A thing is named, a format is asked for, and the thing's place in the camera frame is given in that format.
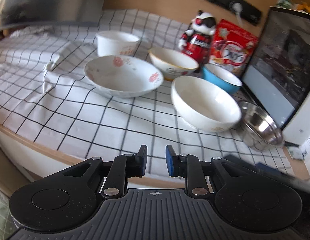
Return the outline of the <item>gold rimmed cartoon bowl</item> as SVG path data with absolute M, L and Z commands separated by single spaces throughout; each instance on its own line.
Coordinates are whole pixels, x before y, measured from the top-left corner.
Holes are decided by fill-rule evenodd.
M 168 81 L 189 75 L 199 68 L 197 61 L 176 50 L 154 47 L 148 51 L 148 55 Z

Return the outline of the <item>large floral white bowl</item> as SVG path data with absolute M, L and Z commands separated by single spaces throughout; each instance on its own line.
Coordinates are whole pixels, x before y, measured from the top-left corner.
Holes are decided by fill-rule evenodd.
M 89 61 L 84 73 L 105 96 L 136 98 L 160 87 L 164 76 L 154 65 L 132 56 L 109 55 Z

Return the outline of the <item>white black checkered tablecloth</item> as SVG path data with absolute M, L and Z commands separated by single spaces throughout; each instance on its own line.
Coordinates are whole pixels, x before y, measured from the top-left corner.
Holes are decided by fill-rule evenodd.
M 136 57 L 152 47 L 175 49 L 187 25 L 139 10 L 103 12 L 99 26 L 31 26 L 0 41 L 0 124 L 26 141 L 81 160 L 109 161 L 148 147 L 146 175 L 166 179 L 165 146 L 201 160 L 233 154 L 281 172 L 293 170 L 281 148 L 248 148 L 234 130 L 206 133 L 176 112 L 171 84 L 135 99 L 107 99 L 85 77 L 97 57 L 96 33 L 119 30 L 141 37 Z

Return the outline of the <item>red black panda figurine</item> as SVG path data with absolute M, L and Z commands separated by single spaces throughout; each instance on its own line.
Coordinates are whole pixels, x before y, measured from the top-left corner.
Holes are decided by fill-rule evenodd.
M 216 25 L 212 14 L 199 10 L 191 20 L 188 30 L 179 39 L 178 48 L 199 64 L 203 64 L 208 57 Z

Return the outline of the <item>plain white ceramic bowl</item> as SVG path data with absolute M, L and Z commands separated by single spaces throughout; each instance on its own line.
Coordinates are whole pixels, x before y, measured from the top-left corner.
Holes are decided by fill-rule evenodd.
M 224 132 L 242 117 L 237 102 L 220 87 L 193 76 L 180 76 L 171 85 L 177 113 L 191 126 L 205 132 Z

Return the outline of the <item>stainless steel bowl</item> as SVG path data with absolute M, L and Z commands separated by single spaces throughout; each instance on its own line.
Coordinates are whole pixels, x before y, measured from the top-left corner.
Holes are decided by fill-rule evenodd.
M 249 101 L 239 101 L 241 120 L 235 126 L 241 140 L 255 151 L 265 151 L 284 146 L 281 129 L 259 106 Z

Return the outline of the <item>blue ceramic bowl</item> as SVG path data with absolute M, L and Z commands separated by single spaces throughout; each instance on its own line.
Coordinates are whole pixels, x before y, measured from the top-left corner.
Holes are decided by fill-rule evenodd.
M 202 68 L 203 79 L 220 87 L 228 94 L 236 93 L 241 87 L 241 80 L 231 72 L 214 64 L 205 64 Z

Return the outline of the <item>red cereal bag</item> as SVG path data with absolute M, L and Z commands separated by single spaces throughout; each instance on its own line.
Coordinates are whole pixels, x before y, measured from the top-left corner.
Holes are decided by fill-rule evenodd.
M 209 63 L 240 76 L 257 44 L 255 35 L 222 19 L 211 42 Z

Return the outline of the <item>white microwave oven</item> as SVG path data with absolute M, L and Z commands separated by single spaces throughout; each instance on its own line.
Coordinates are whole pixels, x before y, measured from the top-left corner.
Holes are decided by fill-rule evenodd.
M 302 145 L 310 137 L 310 14 L 271 7 L 241 79 L 284 141 Z

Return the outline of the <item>white paper cup bowl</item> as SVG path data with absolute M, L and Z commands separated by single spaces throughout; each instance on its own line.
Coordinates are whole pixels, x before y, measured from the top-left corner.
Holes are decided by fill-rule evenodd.
M 99 57 L 109 55 L 132 56 L 137 50 L 140 38 L 122 31 L 100 31 L 96 34 Z

